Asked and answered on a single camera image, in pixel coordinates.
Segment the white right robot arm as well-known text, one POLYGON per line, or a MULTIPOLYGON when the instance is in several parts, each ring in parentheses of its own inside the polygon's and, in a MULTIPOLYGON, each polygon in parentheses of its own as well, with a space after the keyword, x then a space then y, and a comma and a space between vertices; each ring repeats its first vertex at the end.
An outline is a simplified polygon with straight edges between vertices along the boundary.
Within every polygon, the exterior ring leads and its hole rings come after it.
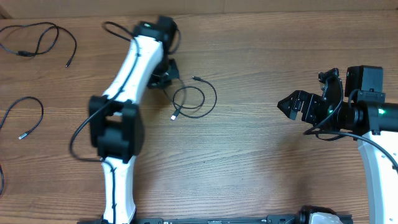
POLYGON ((339 70, 320 72, 322 94, 296 90, 278 109, 312 124, 306 136, 323 141, 353 138, 363 160, 370 223, 397 223, 397 104, 386 102, 383 69, 353 66, 341 80, 339 70))

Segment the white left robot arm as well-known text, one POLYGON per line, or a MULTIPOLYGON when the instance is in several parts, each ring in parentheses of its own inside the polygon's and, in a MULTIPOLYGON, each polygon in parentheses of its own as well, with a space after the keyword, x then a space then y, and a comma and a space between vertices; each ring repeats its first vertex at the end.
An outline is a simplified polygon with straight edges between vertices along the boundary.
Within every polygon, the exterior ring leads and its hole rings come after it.
POLYGON ((171 17, 141 21, 130 31, 127 56, 102 96, 89 101, 91 144, 104 172, 106 205, 98 223, 132 223, 133 178, 144 142, 139 104, 146 88, 165 88, 179 77, 170 48, 178 27, 171 17))

